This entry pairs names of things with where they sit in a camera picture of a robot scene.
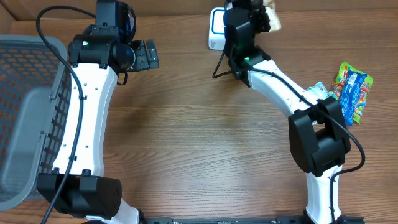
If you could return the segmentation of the cookie bag brown white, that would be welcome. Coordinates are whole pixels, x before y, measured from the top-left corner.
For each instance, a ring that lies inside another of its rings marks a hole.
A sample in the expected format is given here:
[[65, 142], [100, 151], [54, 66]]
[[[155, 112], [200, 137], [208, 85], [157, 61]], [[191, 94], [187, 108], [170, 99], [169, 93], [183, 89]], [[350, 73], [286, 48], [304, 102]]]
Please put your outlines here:
[[269, 18], [270, 30], [269, 32], [276, 32], [281, 29], [280, 19], [277, 16], [275, 1], [274, 0], [263, 0], [263, 5], [266, 9], [266, 14]]

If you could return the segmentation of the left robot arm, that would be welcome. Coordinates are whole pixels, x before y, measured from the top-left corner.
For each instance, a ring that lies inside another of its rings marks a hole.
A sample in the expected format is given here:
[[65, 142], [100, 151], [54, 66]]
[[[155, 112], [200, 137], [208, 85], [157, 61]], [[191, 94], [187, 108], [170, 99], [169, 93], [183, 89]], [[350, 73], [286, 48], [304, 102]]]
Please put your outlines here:
[[103, 145], [111, 97], [119, 77], [159, 67], [153, 40], [137, 40], [136, 15], [120, 1], [96, 3], [95, 23], [78, 34], [63, 61], [71, 76], [70, 101], [60, 150], [37, 190], [51, 210], [88, 223], [143, 221], [122, 198], [122, 185], [104, 176]]

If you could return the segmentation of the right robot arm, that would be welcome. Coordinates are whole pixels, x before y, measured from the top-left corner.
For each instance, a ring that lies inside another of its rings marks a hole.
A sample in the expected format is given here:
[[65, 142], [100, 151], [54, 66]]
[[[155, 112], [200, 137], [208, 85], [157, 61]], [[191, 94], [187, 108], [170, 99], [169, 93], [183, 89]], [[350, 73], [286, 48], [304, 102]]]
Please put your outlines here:
[[307, 175], [308, 223], [344, 223], [338, 181], [351, 150], [339, 103], [303, 89], [255, 44], [258, 33], [273, 29], [271, 10], [262, 1], [226, 1], [223, 54], [231, 73], [260, 92], [288, 119], [290, 153]]

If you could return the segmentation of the green Haribo candy bag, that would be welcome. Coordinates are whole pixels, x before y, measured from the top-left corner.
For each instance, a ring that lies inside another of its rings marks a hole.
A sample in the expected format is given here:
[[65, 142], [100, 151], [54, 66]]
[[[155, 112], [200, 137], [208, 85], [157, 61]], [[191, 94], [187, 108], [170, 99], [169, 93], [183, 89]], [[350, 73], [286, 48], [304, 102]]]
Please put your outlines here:
[[348, 62], [340, 65], [328, 94], [339, 102], [347, 126], [352, 126], [354, 122], [360, 123], [372, 85], [373, 78], [367, 73], [359, 71]]

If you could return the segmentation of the blue snack wrapper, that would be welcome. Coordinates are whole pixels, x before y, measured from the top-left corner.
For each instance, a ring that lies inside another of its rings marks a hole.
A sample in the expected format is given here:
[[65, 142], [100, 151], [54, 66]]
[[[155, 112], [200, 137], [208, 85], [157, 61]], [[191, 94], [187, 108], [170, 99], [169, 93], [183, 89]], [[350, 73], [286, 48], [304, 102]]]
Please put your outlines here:
[[368, 77], [365, 73], [348, 71], [348, 78], [342, 89], [339, 103], [345, 124], [354, 125], [354, 122], [360, 120], [362, 110], [366, 105], [368, 89], [364, 86], [365, 79]]

